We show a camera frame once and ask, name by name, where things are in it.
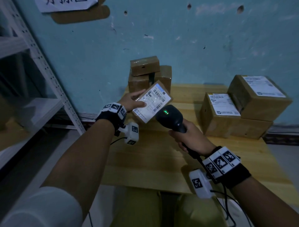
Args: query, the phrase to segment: white shelf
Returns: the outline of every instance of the white shelf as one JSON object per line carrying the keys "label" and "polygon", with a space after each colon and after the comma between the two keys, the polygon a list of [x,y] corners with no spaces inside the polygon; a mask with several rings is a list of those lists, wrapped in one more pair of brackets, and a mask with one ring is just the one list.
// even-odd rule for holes
{"label": "white shelf", "polygon": [[21,37],[0,37],[0,59],[29,49]]}
{"label": "white shelf", "polygon": [[11,97],[7,100],[15,107],[20,124],[30,136],[0,151],[0,169],[63,107],[60,99]]}

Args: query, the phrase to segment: cardboard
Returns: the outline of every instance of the cardboard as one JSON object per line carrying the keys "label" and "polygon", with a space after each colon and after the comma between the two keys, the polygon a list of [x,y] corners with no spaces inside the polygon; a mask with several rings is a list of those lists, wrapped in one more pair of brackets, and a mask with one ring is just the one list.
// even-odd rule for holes
{"label": "cardboard", "polygon": [[260,121],[241,118],[239,123],[234,127],[231,135],[259,139],[272,126],[271,121]]}
{"label": "cardboard", "polygon": [[145,75],[160,71],[160,62],[157,56],[131,60],[130,63],[133,76]]}
{"label": "cardboard", "polygon": [[0,130],[5,129],[5,124],[14,115],[14,109],[0,95]]}
{"label": "cardboard", "polygon": [[228,93],[241,114],[241,118],[274,121],[292,103],[287,94],[271,79],[266,77],[286,97],[258,96],[244,80],[236,75],[232,80]]}
{"label": "cardboard", "polygon": [[100,2],[86,10],[64,11],[51,13],[52,19],[57,24],[79,23],[108,18],[110,9]]}
{"label": "cardboard", "polygon": [[204,135],[227,138],[231,135],[240,118],[240,116],[217,115],[208,93],[205,94],[200,109],[200,126]]}
{"label": "cardboard", "polygon": [[[152,89],[157,87],[156,85],[160,86],[162,91],[156,91],[155,89]],[[170,93],[166,90],[161,81],[158,80],[136,99],[136,101],[146,102],[147,106],[144,108],[136,108],[132,111],[132,113],[139,123],[147,123],[155,116],[157,112],[159,112],[159,110],[161,110],[172,100],[173,98]],[[144,118],[140,118],[140,116],[137,114],[138,112],[145,116],[146,120]]]}
{"label": "cardboard", "polygon": [[29,136],[22,126],[13,117],[5,124],[5,129],[0,131],[0,151],[21,142]]}
{"label": "cardboard", "polygon": [[130,70],[128,85],[129,91],[135,92],[142,89],[148,89],[158,80],[164,85],[166,90],[170,93],[171,89],[171,78],[172,78],[172,69],[171,66],[161,65],[160,72],[153,72],[147,75],[142,76],[133,76],[132,71]]}

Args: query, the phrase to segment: table surface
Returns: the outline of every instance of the table surface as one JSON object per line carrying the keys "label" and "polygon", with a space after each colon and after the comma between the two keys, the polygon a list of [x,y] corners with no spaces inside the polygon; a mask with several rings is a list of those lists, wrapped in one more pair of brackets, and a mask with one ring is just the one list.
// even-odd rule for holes
{"label": "table surface", "polygon": [[[173,84],[171,104],[181,111],[184,118],[199,127],[199,110],[205,93],[226,91],[227,87],[224,85]],[[132,115],[129,113],[126,121],[130,120]],[[111,145],[101,183],[192,193],[188,173],[202,167],[198,161],[180,150],[167,131],[168,129],[152,119],[147,124],[140,125],[139,141],[135,145],[126,145],[122,141]],[[293,183],[262,139],[233,136],[209,139],[215,145],[226,146],[240,156],[242,164],[250,173],[282,200],[288,204],[299,205],[299,195]],[[216,185],[213,185],[213,188],[219,190]]]}

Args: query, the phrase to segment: pants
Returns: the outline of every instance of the pants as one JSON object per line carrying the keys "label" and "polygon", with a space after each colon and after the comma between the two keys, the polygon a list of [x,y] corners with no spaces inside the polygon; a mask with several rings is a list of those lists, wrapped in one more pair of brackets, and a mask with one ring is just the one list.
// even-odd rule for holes
{"label": "pants", "polygon": [[[196,195],[181,195],[174,214],[174,227],[225,227],[221,206],[214,199],[199,199]],[[161,195],[158,191],[129,188],[123,207],[110,227],[160,227]]]}

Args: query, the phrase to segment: small cardboard box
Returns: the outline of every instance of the small cardboard box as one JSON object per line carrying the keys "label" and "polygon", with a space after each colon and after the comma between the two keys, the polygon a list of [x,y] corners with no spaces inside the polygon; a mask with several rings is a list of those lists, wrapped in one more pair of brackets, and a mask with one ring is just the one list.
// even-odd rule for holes
{"label": "small cardboard box", "polygon": [[166,90],[170,92],[172,78],[171,66],[161,65],[160,70],[160,72],[152,72],[142,76],[133,76],[132,71],[130,70],[128,80],[129,91],[135,92],[142,89],[148,89],[159,80],[164,85]]}
{"label": "small cardboard box", "polygon": [[200,109],[200,124],[206,136],[229,137],[240,118],[228,94],[206,93]]}
{"label": "small cardboard box", "polygon": [[259,139],[271,126],[271,121],[260,121],[241,118],[231,135],[250,139]]}
{"label": "small cardboard box", "polygon": [[160,71],[160,63],[157,56],[131,60],[130,63],[133,76],[145,75],[150,74],[151,72]]}
{"label": "small cardboard box", "polygon": [[29,136],[22,126],[13,117],[5,124],[5,129],[0,131],[0,151],[21,142]]}
{"label": "small cardboard box", "polygon": [[245,119],[274,121],[292,103],[285,92],[264,76],[236,75],[228,93]]}
{"label": "small cardboard box", "polygon": [[150,88],[143,92],[136,101],[143,101],[146,107],[136,108],[132,111],[141,123],[148,123],[156,113],[172,101],[170,93],[166,90],[161,81],[155,82]]}
{"label": "small cardboard box", "polygon": [[0,95],[0,130],[5,129],[5,124],[14,115],[14,109]]}

